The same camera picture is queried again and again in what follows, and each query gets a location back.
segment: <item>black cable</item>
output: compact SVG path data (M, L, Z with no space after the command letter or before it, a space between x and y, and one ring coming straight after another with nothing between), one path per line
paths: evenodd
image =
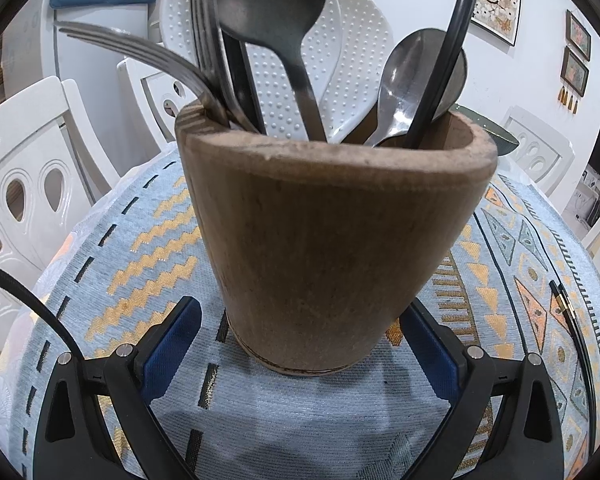
M442 43L436 64L429 77L418 109L411 121L409 131L404 136L403 148L417 149L433 121L438 105L445 93L446 85L458 62L464 38L469 30L471 16L474 14L476 0L456 0L454 13L451 15L445 41Z
M40 316L40 319L48 324L51 329L60 336L60 339L69 348L69 352L74 358L78 359L78 362L84 361L82 351L75 342L75 339L71 336L69 331L64 327L62 323L58 321L58 318L51 313L51 311L38 299L33 293L16 280L13 276L10 276L6 272L0 269L0 288L7 291L14 298L28 306L33 312Z

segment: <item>table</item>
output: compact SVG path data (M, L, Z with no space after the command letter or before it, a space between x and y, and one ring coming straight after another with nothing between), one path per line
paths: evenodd
M584 327L596 380L600 443L600 277L560 215L520 168L501 164L461 236L418 297L465 344L490 355L542 355L562 424L565 475L587 456L588 413L576 351L552 303L556 274ZM397 324L361 363L332 376L290 378L247 357L228 330L178 152L132 171L67 238L34 293L86 357L137 342L183 295L203 308L202 328L167 394L152 410L199 478L399 479L448 410ZM0 447L32 469L38 413L62 342L24 308L0 357ZM138 463L108 399L116 450ZM493 399L460 469L478 460Z

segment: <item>wooden cup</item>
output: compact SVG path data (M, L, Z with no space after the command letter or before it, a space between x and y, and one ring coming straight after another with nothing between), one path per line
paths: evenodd
M198 104L176 138L230 326L284 374L371 352L453 245L493 175L496 146L459 114L426 149L296 142L227 130Z

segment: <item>tablecloth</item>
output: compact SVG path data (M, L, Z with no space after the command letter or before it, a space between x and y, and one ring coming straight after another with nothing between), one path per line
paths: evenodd
M586 460L589 413L576 351L548 286L556 275L584 327L599 444L600 277L533 186L499 171L418 297L465 344L503 358L542 355L572 478ZM34 293L88 358L137 342L181 296L200 301L202 328L151 408L202 480L399 479L448 410L397 324L365 360L332 376L285 377L247 357L228 329L174 144L94 206ZM64 350L23 309L0 358L0 448L24 476L46 383ZM142 476L110 401L100 400L123 464ZM493 399L459 473L477 463L498 407Z

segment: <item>wall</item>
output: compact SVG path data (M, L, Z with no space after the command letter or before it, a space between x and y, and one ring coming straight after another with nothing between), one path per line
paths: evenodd
M374 1L391 23L397 43L419 28L446 29L456 0ZM575 116L557 101L567 9L593 36L589 83ZM519 105L573 144L575 161L551 196L561 211L582 176L600 129L600 38L571 0L522 0L515 47L471 25L464 49L469 72L460 104L497 123L503 121L510 106Z

